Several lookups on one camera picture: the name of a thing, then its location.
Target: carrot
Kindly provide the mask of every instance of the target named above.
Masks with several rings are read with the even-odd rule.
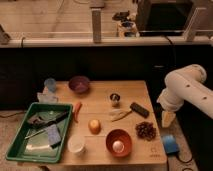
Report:
[[[78,113],[79,110],[81,109],[82,103],[81,102],[77,102],[75,107],[74,107],[74,121],[76,123],[78,123]]]

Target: plastic cup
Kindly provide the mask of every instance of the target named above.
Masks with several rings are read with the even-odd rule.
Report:
[[[47,87],[47,89],[50,92],[55,92],[56,91],[56,81],[54,78],[48,78],[44,81],[44,86]]]
[[[82,135],[72,135],[68,140],[68,150],[79,156],[85,151],[85,137]]]

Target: white container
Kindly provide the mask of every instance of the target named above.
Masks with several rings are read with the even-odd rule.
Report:
[[[85,137],[82,135],[72,135],[68,140],[68,150],[79,156],[85,151]]]

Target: green tray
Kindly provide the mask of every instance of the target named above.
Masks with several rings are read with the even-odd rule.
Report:
[[[61,112],[68,111],[68,116],[57,123],[61,135],[61,143],[55,148],[49,146],[48,137],[45,132],[37,134],[29,139],[27,135],[36,130],[31,128],[27,120],[37,114],[45,119],[54,118]],[[6,159],[22,162],[57,163],[60,160],[64,146],[66,133],[72,118],[72,105],[70,104],[46,104],[32,103],[24,116],[22,124],[8,149]]]

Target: wooden tabletop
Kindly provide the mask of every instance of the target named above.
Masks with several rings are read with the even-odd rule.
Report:
[[[132,112],[125,118],[111,122],[109,112],[114,109],[111,106],[110,94],[118,93],[120,109],[128,110],[132,102],[136,102],[150,111],[147,119]],[[62,152],[59,165],[123,165],[123,164],[164,164],[166,155],[159,135],[159,129],[153,113],[145,81],[92,81],[89,92],[75,94],[68,87],[68,82],[57,82],[55,95],[59,103],[69,103],[73,106],[82,102],[78,116],[78,123],[70,123],[67,140],[71,135],[81,134],[86,139],[86,151],[81,156],[75,156],[67,148],[67,142]],[[98,119],[101,122],[101,132],[93,135],[88,129],[88,122]],[[139,139],[136,135],[135,125],[148,121],[157,129],[157,137],[152,141]],[[107,134],[113,129],[123,129],[132,138],[132,152],[124,158],[113,157],[106,149],[105,140]]]

